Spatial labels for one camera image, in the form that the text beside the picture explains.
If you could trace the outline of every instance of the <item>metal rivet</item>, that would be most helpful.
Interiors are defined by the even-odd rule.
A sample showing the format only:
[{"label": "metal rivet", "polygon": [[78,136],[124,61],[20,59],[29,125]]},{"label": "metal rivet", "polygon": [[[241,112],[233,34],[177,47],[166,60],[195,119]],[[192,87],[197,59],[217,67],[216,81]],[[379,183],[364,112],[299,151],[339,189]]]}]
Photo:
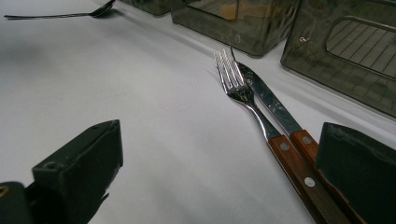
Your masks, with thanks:
[{"label": "metal rivet", "polygon": [[9,186],[0,186],[0,198],[9,192]]},{"label": "metal rivet", "polygon": [[282,143],[282,144],[280,144],[280,148],[282,148],[282,150],[289,150],[289,144]]},{"label": "metal rivet", "polygon": [[303,137],[303,142],[306,144],[311,144],[312,143],[312,139],[310,137],[304,136]]},{"label": "metal rivet", "polygon": [[315,180],[314,179],[312,179],[311,177],[307,177],[305,180],[304,180],[304,182],[305,182],[305,184],[308,186],[308,187],[314,187],[315,186]]}]

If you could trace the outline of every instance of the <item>white tablecloth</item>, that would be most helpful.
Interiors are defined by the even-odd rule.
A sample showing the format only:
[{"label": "white tablecloth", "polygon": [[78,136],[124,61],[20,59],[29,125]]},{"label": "white tablecloth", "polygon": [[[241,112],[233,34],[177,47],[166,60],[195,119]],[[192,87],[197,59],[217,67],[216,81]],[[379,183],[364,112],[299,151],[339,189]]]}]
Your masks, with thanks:
[{"label": "white tablecloth", "polygon": [[[3,1],[0,15],[90,12],[104,2]],[[285,71],[284,45],[235,57],[317,141],[328,121],[396,147],[394,119]],[[314,223],[254,118],[223,92],[213,51],[225,47],[170,14],[122,2],[105,19],[0,19],[0,182],[29,185],[49,154],[119,119],[124,166],[91,224]]]}]

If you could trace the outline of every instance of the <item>wooden handle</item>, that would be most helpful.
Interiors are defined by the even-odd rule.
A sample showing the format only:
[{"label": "wooden handle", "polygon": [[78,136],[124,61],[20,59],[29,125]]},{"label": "wooden handle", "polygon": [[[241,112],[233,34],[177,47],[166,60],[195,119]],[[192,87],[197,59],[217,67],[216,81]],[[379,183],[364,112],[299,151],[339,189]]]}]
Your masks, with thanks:
[{"label": "wooden handle", "polygon": [[292,133],[290,141],[297,147],[304,158],[311,164],[312,167],[316,166],[318,155],[318,143],[306,130]]},{"label": "wooden handle", "polygon": [[317,223],[350,223],[286,136],[272,138],[268,144]]},{"label": "wooden handle", "polygon": [[323,176],[320,170],[317,169],[316,160],[318,155],[318,143],[311,136],[311,134],[309,134],[307,130],[302,130],[296,133],[292,133],[290,135],[290,140],[297,147],[305,160],[314,169],[319,181],[327,189],[327,191],[330,192],[332,197],[335,199],[341,209],[346,213],[349,219],[353,223],[366,223],[364,219],[352,208],[344,195],[329,181],[327,181],[327,179]]}]

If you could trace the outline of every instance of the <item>dark plastic container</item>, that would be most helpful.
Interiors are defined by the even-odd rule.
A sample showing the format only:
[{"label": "dark plastic container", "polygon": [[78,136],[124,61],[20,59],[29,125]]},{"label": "dark plastic container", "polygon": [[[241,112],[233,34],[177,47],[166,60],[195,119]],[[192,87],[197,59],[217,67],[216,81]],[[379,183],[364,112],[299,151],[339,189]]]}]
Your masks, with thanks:
[{"label": "dark plastic container", "polygon": [[251,57],[261,57],[289,33],[295,0],[170,0],[173,23]]},{"label": "dark plastic container", "polygon": [[396,118],[395,54],[395,0],[301,0],[281,62]]},{"label": "dark plastic container", "polygon": [[169,0],[121,0],[121,2],[140,8],[156,17],[171,11]]}]

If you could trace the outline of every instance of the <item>silverware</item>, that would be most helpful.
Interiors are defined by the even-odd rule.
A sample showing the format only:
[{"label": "silverware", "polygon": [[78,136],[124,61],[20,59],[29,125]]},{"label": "silverware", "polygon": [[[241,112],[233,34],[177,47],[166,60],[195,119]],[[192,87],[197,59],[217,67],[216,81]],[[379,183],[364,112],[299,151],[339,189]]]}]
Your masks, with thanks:
[{"label": "silverware", "polygon": [[307,130],[303,130],[299,123],[289,113],[288,109],[282,105],[270,88],[268,88],[264,81],[262,81],[253,70],[240,62],[235,63],[249,87],[274,116],[276,121],[289,136],[290,141],[300,150],[300,153],[303,154],[305,159],[313,167],[316,167],[315,160],[318,155],[318,143],[315,139]]},{"label": "silverware", "polygon": [[225,49],[214,53],[221,85],[232,100],[248,109],[258,121],[268,146],[314,220],[317,223],[350,223],[293,144],[256,106],[254,94],[238,69],[232,49],[231,54],[230,61]]},{"label": "silverware", "polygon": [[91,16],[94,18],[98,18],[98,17],[101,17],[101,16],[107,14],[107,12],[113,7],[115,2],[116,2],[116,0],[111,0],[91,13],[76,13],[76,14],[64,14],[64,15],[53,15],[53,16],[10,16],[10,15],[5,15],[4,17],[9,20],[54,19],[54,18],[83,17],[83,16]]},{"label": "silverware", "polygon": [[246,80],[246,83],[284,129],[286,134],[289,136],[290,141],[297,147],[304,159],[311,165],[323,186],[325,186],[331,193],[332,197],[340,205],[342,210],[345,211],[346,215],[351,220],[355,220],[356,223],[362,223],[361,216],[351,206],[349,200],[346,200],[344,194],[336,189],[317,168],[319,148],[317,141],[315,141],[307,130],[304,130],[298,124],[294,117],[289,113],[288,109],[282,105],[270,88],[268,88],[265,82],[262,81],[262,79],[253,70],[237,61],[235,61],[235,63],[241,72],[242,77]]}]

